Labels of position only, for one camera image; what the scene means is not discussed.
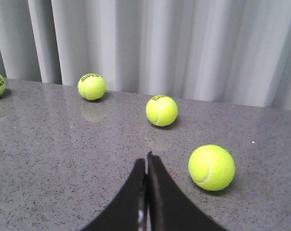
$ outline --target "curtain fold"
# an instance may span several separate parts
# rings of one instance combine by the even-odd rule
[[[291,0],[0,0],[0,73],[291,110]]]

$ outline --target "gray speckled surface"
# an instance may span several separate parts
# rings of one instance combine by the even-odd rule
[[[180,189],[230,231],[291,230],[291,111],[176,99],[179,116],[150,124],[146,95],[7,80],[0,97],[0,231],[79,230],[108,205],[134,161],[159,155]],[[226,148],[237,173],[223,191],[190,179],[204,144]]]

